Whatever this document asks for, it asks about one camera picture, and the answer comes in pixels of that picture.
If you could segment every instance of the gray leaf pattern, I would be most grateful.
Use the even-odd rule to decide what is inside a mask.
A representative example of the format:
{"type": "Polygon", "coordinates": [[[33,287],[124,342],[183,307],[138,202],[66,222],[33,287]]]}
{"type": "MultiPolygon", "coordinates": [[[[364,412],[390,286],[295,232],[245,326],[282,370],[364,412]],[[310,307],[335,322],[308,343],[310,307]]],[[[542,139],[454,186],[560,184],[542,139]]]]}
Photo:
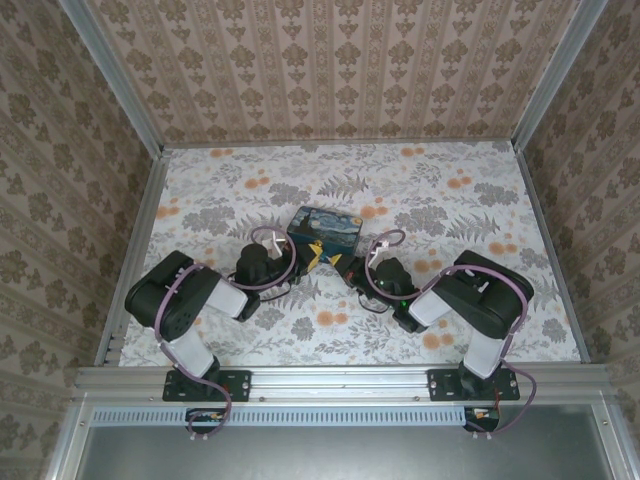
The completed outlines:
{"type": "MultiPolygon", "coordinates": [[[[363,219],[359,254],[381,232],[404,228],[405,242],[385,255],[397,256],[416,285],[424,285],[465,249],[522,273],[536,295],[510,356],[518,361],[578,359],[508,142],[165,154],[171,160],[145,271],[178,249],[228,274],[253,228],[286,227],[302,205],[334,209],[363,219]],[[483,173],[486,168],[494,173],[483,173]]],[[[25,281],[19,259],[8,258],[5,264],[7,280],[25,281]]],[[[373,315],[362,309],[355,292],[325,264],[288,295],[262,304],[245,323],[205,308],[195,328],[222,364],[233,366],[457,363],[470,335],[455,313],[421,335],[408,335],[390,311],[373,315]]],[[[131,323],[121,365],[166,364],[153,335],[131,323]]]]}

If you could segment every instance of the wire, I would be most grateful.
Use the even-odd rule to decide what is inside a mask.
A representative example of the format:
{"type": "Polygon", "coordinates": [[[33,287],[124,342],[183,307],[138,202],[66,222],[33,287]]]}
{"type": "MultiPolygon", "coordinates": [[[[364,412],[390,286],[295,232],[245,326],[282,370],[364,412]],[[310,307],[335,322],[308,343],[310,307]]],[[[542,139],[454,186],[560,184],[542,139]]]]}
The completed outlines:
{"type": "Polygon", "coordinates": [[[242,285],[241,283],[236,283],[233,280],[227,280],[227,282],[229,282],[230,285],[233,285],[234,287],[239,288],[241,290],[262,291],[262,290],[267,290],[268,288],[271,288],[271,287],[275,287],[276,285],[278,285],[279,283],[282,283],[287,278],[287,276],[291,273],[291,271],[293,270],[293,267],[296,264],[296,256],[297,256],[296,244],[293,242],[293,239],[289,236],[287,232],[285,232],[281,228],[269,227],[266,225],[261,227],[256,227],[253,230],[251,230],[250,236],[251,236],[252,242],[258,243],[256,241],[255,235],[256,235],[256,232],[259,232],[261,230],[269,230],[271,232],[279,233],[280,235],[283,235],[284,238],[287,239],[287,242],[291,246],[291,262],[289,263],[289,266],[287,267],[287,269],[284,271],[282,275],[280,275],[278,278],[276,278],[272,282],[265,283],[264,285],[242,285]]]}
{"type": "Polygon", "coordinates": [[[493,408],[495,408],[498,411],[498,415],[500,415],[500,391],[498,387],[495,387],[494,390],[496,392],[496,403],[494,403],[493,408]]]}
{"type": "Polygon", "coordinates": [[[189,421],[187,422],[187,431],[191,434],[192,440],[195,440],[195,437],[197,435],[202,435],[203,440],[206,440],[209,437],[209,434],[213,434],[213,429],[203,434],[196,433],[193,430],[193,422],[195,421],[196,418],[206,417],[206,416],[209,416],[210,418],[212,418],[210,415],[211,413],[207,410],[196,410],[191,412],[191,414],[189,415],[189,421]]]}
{"type": "MultiPolygon", "coordinates": [[[[371,246],[367,250],[367,254],[366,254],[366,257],[365,257],[366,263],[369,262],[369,257],[373,253],[374,248],[382,241],[382,239],[384,239],[384,238],[386,238],[386,237],[388,237],[390,235],[394,235],[394,234],[400,234],[401,235],[400,240],[398,240],[397,242],[394,242],[394,243],[389,243],[389,246],[398,246],[406,238],[406,234],[404,233],[404,231],[399,229],[399,228],[398,229],[394,229],[394,230],[389,230],[388,232],[385,232],[382,235],[379,235],[373,242],[371,242],[371,246]]],[[[429,290],[431,290],[433,288],[433,286],[444,275],[449,275],[451,273],[454,273],[454,272],[457,272],[457,271],[460,271],[460,270],[468,270],[468,271],[471,271],[471,272],[484,273],[484,274],[490,275],[490,276],[492,276],[494,278],[497,278],[498,280],[501,280],[502,282],[504,282],[507,286],[509,286],[514,291],[514,293],[518,296],[518,299],[520,300],[520,303],[522,303],[522,311],[520,312],[520,316],[511,325],[511,328],[509,329],[509,332],[507,333],[507,337],[505,339],[504,345],[502,347],[502,350],[500,351],[499,360],[502,362],[502,364],[505,367],[507,367],[511,371],[513,371],[515,373],[518,373],[518,374],[520,374],[520,375],[522,375],[524,377],[527,377],[531,381],[531,393],[529,394],[529,398],[525,402],[524,406],[522,407],[522,410],[520,410],[520,413],[518,413],[516,418],[514,418],[511,422],[509,422],[504,427],[498,428],[497,430],[494,430],[493,432],[486,432],[482,427],[474,424],[473,422],[467,422],[469,425],[471,425],[472,427],[476,428],[480,432],[485,432],[487,434],[487,436],[489,436],[489,434],[495,435],[497,433],[501,433],[501,432],[505,432],[505,431],[509,430],[510,428],[513,427],[513,425],[515,425],[522,418],[522,416],[525,414],[525,412],[531,406],[531,403],[533,403],[533,399],[535,398],[536,392],[538,391],[538,385],[537,385],[535,379],[533,378],[533,376],[531,374],[525,372],[524,370],[520,370],[519,368],[514,367],[513,365],[511,365],[509,362],[507,362],[505,360],[505,356],[507,355],[507,352],[509,351],[509,348],[511,347],[511,343],[513,342],[513,336],[520,329],[520,327],[522,326],[522,324],[526,320],[527,312],[529,310],[529,302],[527,300],[527,297],[525,297],[524,293],[522,292],[522,290],[509,277],[501,274],[500,272],[492,270],[490,268],[481,267],[481,266],[478,266],[478,265],[453,265],[451,267],[447,267],[444,270],[442,270],[440,273],[438,273],[438,275],[436,275],[434,278],[432,278],[424,287],[422,287],[420,290],[418,290],[415,293],[412,293],[410,295],[400,295],[400,296],[398,296],[398,295],[390,295],[389,293],[387,293],[384,290],[380,289],[375,284],[375,282],[371,278],[371,273],[369,272],[369,269],[368,268],[364,269],[366,277],[367,277],[367,280],[369,282],[369,285],[371,285],[371,288],[373,288],[373,290],[375,292],[377,292],[378,294],[382,295],[383,297],[389,298],[391,300],[412,300],[414,298],[417,298],[420,295],[422,295],[423,293],[428,292],[429,290]]]]}
{"type": "MultiPolygon", "coordinates": [[[[167,293],[165,294],[164,298],[162,299],[162,302],[160,302],[160,306],[158,307],[158,311],[156,313],[156,319],[155,319],[155,322],[153,324],[153,332],[154,332],[156,341],[160,345],[160,350],[167,357],[169,357],[169,360],[171,360],[171,362],[174,364],[175,368],[180,373],[182,373],[185,377],[189,378],[190,380],[193,380],[194,382],[201,383],[203,385],[207,385],[207,386],[217,390],[218,392],[220,392],[223,395],[225,403],[226,403],[225,413],[222,416],[222,419],[220,420],[220,423],[218,423],[218,425],[213,430],[211,430],[211,432],[209,432],[207,434],[207,435],[215,435],[216,433],[218,433],[222,429],[224,424],[229,419],[229,416],[231,415],[231,396],[229,395],[229,392],[227,392],[224,388],[222,388],[217,383],[210,382],[209,380],[205,380],[204,378],[196,377],[191,372],[189,372],[186,368],[184,368],[182,365],[180,365],[178,360],[171,353],[171,350],[169,350],[167,348],[166,342],[162,338],[162,335],[160,334],[160,325],[162,324],[162,317],[164,317],[164,312],[167,309],[167,305],[169,305],[169,301],[171,300],[171,297],[178,291],[178,287],[180,286],[180,284],[182,284],[182,282],[184,282],[185,279],[189,275],[191,275],[192,272],[195,272],[196,270],[200,270],[200,269],[205,268],[205,267],[206,267],[206,265],[204,265],[202,263],[194,263],[193,265],[185,268],[184,271],[180,275],[178,275],[178,277],[173,282],[173,285],[171,285],[171,287],[169,287],[169,290],[167,290],[167,293]]],[[[187,429],[189,430],[189,433],[191,433],[192,436],[195,435],[197,437],[199,434],[196,434],[193,431],[193,429],[191,428],[191,423],[192,422],[189,423],[187,429]]]]}
{"type": "Polygon", "coordinates": [[[376,246],[379,243],[381,243],[382,239],[387,238],[391,235],[400,235],[400,240],[398,240],[397,242],[389,242],[390,247],[397,247],[402,242],[404,242],[404,239],[407,237],[407,234],[404,233],[404,230],[400,228],[394,228],[393,230],[384,232],[382,235],[378,235],[378,237],[376,237],[373,240],[373,242],[371,242],[371,245],[367,250],[367,254],[365,255],[364,273],[367,277],[367,281],[369,282],[369,285],[371,285],[371,288],[373,288],[373,290],[379,295],[382,295],[383,297],[386,297],[386,298],[390,298],[391,300],[413,300],[414,298],[419,297],[422,294],[422,291],[418,290],[417,292],[412,293],[410,295],[389,295],[389,293],[385,292],[375,284],[375,282],[373,281],[373,278],[371,278],[371,272],[369,272],[369,268],[367,267],[369,265],[369,259],[373,254],[373,249],[376,248],[376,246]]]}

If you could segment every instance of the damask wallpaper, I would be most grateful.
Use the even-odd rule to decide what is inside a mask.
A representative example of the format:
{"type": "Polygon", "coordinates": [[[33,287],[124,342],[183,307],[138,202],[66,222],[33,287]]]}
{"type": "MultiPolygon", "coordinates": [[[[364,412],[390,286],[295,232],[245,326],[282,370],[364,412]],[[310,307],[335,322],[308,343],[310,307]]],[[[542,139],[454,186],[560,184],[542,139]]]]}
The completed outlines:
{"type": "Polygon", "coordinates": [[[167,144],[510,136],[578,0],[89,0],[167,144]]]}
{"type": "Polygon", "coordinates": [[[42,473],[149,162],[57,2],[0,2],[0,478],[42,473]]]}
{"type": "Polygon", "coordinates": [[[609,1],[525,153],[592,358],[640,439],[639,1],[609,1]]]}

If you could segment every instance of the floor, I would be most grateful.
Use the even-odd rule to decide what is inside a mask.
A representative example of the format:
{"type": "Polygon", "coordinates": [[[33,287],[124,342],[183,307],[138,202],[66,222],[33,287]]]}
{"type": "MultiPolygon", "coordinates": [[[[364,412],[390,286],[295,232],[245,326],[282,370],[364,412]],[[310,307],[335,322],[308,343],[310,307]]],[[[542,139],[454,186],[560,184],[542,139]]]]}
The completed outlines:
{"type": "MultiPolygon", "coordinates": [[[[178,249],[230,273],[249,231],[286,227],[302,205],[363,218],[359,250],[403,228],[397,256],[424,285],[465,249],[528,278],[536,294],[509,357],[579,361],[515,154],[504,142],[181,149],[170,164],[145,272],[178,249]]],[[[223,365],[374,365],[459,362],[470,330],[447,314],[410,335],[391,312],[358,305],[329,265],[244,324],[203,309],[201,337],[223,365]]],[[[167,365],[151,332],[129,325],[121,366],[167,365]]]]}
{"type": "Polygon", "coordinates": [[[590,412],[535,407],[492,440],[462,427],[228,427],[195,442],[180,427],[93,428],[78,478],[612,479],[590,412]]]}

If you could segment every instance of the starry night box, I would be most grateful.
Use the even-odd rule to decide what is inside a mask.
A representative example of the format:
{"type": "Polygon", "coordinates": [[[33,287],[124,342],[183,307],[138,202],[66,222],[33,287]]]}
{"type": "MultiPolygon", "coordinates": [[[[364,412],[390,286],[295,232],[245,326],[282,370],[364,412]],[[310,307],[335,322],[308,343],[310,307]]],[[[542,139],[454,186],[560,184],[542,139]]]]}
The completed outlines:
{"type": "Polygon", "coordinates": [[[287,227],[295,243],[322,243],[321,261],[339,253],[355,255],[362,219],[322,208],[300,207],[287,227]]]}

